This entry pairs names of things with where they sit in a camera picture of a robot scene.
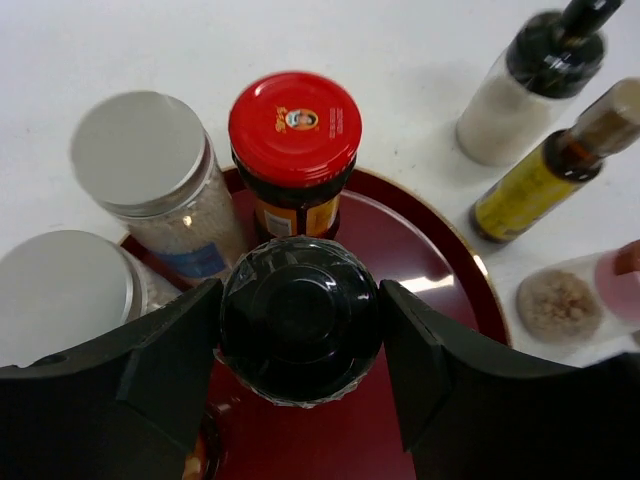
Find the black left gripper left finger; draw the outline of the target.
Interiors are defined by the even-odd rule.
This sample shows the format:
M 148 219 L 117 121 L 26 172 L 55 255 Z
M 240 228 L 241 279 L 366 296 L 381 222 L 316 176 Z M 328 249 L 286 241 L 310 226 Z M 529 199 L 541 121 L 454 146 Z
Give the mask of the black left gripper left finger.
M 206 402 L 223 286 L 1 371 L 5 479 L 179 479 Z

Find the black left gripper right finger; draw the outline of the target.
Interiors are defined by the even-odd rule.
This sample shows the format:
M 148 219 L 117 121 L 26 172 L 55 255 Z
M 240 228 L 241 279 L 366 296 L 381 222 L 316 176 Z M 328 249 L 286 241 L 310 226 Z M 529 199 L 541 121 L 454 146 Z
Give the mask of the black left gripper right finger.
M 635 479 L 639 357 L 584 368 L 513 350 L 379 289 L 404 449 L 420 479 Z

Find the red cap chili jar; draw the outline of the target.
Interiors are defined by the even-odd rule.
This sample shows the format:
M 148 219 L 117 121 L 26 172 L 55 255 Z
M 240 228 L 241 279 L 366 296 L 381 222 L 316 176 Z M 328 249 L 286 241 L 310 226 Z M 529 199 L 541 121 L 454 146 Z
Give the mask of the red cap chili jar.
M 212 413 L 206 411 L 194 450 L 186 457 L 182 480 L 214 480 L 222 458 L 219 429 Z

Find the silver cap shaker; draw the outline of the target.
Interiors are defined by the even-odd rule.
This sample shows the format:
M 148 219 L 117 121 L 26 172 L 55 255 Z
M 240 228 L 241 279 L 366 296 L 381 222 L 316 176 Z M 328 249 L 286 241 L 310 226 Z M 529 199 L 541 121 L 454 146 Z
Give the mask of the silver cap shaker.
M 224 279 L 246 253 L 213 143 L 183 101 L 112 96 L 83 115 L 69 154 L 81 188 L 184 281 Z
M 180 291 L 97 235 L 33 237 L 1 259 L 1 364 L 26 367 L 170 303 Z

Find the black lid spice jar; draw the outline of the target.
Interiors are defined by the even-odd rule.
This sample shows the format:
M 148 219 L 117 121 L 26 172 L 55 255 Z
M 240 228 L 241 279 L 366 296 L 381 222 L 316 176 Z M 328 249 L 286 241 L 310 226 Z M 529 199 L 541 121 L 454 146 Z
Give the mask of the black lid spice jar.
M 224 285 L 217 358 L 275 405 L 313 408 L 354 391 L 382 344 L 378 287 L 333 240 L 264 243 Z

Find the white powder glass jar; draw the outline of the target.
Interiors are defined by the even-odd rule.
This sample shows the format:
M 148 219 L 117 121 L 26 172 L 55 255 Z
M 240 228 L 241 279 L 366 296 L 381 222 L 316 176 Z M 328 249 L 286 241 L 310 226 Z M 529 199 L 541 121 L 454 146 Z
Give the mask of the white powder glass jar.
M 601 29 L 620 1 L 572 1 L 530 17 L 496 59 L 456 125 L 471 160 L 509 166 L 525 156 L 600 71 Z

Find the red cap sauce jar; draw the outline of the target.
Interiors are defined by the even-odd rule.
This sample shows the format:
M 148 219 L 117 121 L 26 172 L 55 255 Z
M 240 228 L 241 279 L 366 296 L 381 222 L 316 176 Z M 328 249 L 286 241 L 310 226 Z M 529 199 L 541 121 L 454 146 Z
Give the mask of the red cap sauce jar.
M 335 237 L 362 137 L 359 108 L 344 87 L 304 71 L 264 76 L 235 100 L 228 134 L 255 197 L 260 236 Z

